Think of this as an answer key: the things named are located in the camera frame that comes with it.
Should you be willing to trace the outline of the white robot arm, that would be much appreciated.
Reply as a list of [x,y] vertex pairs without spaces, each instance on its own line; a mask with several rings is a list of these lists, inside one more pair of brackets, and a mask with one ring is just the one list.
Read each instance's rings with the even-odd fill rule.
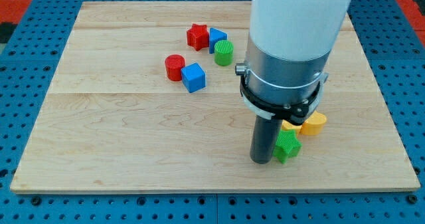
[[351,0],[252,0],[246,58],[235,71],[259,117],[300,125],[317,108]]

